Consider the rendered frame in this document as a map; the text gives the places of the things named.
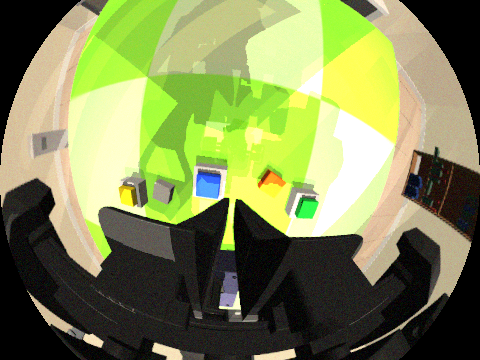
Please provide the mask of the orange square block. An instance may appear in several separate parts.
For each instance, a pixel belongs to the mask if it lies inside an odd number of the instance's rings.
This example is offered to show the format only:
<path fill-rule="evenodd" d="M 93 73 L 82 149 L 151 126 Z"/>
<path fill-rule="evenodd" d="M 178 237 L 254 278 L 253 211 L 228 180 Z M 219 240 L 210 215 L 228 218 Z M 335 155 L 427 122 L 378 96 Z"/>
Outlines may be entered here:
<path fill-rule="evenodd" d="M 281 177 L 275 175 L 271 169 L 268 169 L 268 171 L 265 172 L 265 175 L 261 177 L 259 183 L 257 183 L 257 187 L 259 187 L 261 191 L 267 193 L 267 195 L 271 196 L 272 199 L 275 199 L 277 193 L 284 188 L 285 184 L 287 183 L 285 183 Z"/>

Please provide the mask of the green button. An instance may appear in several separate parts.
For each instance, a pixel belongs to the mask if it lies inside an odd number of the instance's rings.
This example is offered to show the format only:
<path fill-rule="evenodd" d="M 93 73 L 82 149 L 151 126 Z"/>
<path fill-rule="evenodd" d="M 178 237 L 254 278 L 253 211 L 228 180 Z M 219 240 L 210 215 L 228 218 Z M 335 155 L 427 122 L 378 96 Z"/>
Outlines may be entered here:
<path fill-rule="evenodd" d="M 319 204 L 319 193 L 308 188 L 291 188 L 284 211 L 291 219 L 313 219 L 317 204 Z"/>

